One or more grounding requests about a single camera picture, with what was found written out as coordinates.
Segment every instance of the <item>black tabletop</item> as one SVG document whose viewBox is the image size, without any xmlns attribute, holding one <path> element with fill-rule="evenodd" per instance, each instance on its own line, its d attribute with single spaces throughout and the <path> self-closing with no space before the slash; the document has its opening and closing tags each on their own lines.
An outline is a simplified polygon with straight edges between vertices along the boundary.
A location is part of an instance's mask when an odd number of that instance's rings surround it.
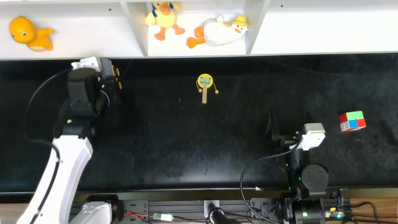
<svg viewBox="0 0 398 224">
<path fill-rule="evenodd" d="M 124 73 L 125 103 L 110 105 L 78 190 L 236 188 L 249 162 L 280 152 L 264 139 L 270 110 L 284 134 L 301 130 L 307 111 L 323 124 L 326 139 L 310 158 L 327 167 L 330 187 L 396 187 L 396 56 L 112 60 Z M 72 61 L 0 62 L 0 192 L 35 190 L 50 150 L 23 140 L 24 110 L 41 82 Z M 202 73 L 220 91 L 210 88 L 205 105 L 195 86 Z M 54 80 L 37 95 L 28 122 L 32 137 L 52 139 L 65 82 Z M 339 115 L 357 110 L 367 127 L 342 133 Z M 255 164 L 245 181 L 287 187 L 276 159 Z"/>
</svg>

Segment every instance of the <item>robotic arm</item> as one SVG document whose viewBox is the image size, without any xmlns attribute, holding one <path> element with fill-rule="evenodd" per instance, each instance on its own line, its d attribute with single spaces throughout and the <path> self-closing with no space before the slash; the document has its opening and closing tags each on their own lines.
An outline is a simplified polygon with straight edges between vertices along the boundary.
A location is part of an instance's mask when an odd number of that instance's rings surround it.
<svg viewBox="0 0 398 224">
<path fill-rule="evenodd" d="M 83 169 L 93 154 L 104 116 L 121 89 L 119 71 L 108 59 L 90 57 L 72 63 L 70 99 L 64 102 L 54 129 L 53 150 L 36 192 L 18 224 L 68 223 Z M 112 205 L 90 202 L 71 223 L 111 223 Z"/>
</svg>

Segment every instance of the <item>rubik's cube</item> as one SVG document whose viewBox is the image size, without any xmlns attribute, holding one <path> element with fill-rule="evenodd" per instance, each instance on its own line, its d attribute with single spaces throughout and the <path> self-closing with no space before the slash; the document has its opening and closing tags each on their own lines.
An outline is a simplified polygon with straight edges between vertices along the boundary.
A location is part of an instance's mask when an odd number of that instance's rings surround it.
<svg viewBox="0 0 398 224">
<path fill-rule="evenodd" d="M 362 111 L 348 112 L 340 115 L 341 131 L 356 131 L 366 127 Z"/>
</svg>

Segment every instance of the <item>yellow plush toy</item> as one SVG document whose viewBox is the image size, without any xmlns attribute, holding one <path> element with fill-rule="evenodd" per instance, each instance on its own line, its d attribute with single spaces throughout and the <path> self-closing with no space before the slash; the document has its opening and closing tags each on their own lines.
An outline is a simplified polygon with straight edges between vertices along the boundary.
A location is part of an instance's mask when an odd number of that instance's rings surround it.
<svg viewBox="0 0 398 224">
<path fill-rule="evenodd" d="M 178 2 L 153 2 L 152 12 L 146 17 L 145 22 L 148 26 L 157 24 L 160 27 L 160 32 L 155 34 L 158 40 L 166 39 L 166 29 L 173 27 L 175 34 L 181 35 L 185 29 L 179 27 L 176 23 L 177 15 L 175 10 L 181 11 L 182 6 Z"/>
<path fill-rule="evenodd" d="M 16 42 L 26 44 L 33 51 L 41 52 L 53 49 L 49 37 L 49 34 L 52 34 L 53 30 L 38 29 L 30 20 L 23 16 L 19 16 L 11 21 L 10 33 Z"/>
</svg>

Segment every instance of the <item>duck beak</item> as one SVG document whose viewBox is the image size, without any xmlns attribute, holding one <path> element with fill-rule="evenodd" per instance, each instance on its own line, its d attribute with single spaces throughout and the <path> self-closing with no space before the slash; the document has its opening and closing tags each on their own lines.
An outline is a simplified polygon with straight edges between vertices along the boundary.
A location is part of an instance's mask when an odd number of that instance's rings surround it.
<svg viewBox="0 0 398 224">
<path fill-rule="evenodd" d="M 163 4 L 160 5 L 160 11 L 161 11 L 163 14 L 169 15 L 169 14 L 170 14 L 170 10 L 171 10 L 170 4 L 168 4 L 168 3 L 165 2 L 165 3 L 163 3 Z"/>
</svg>

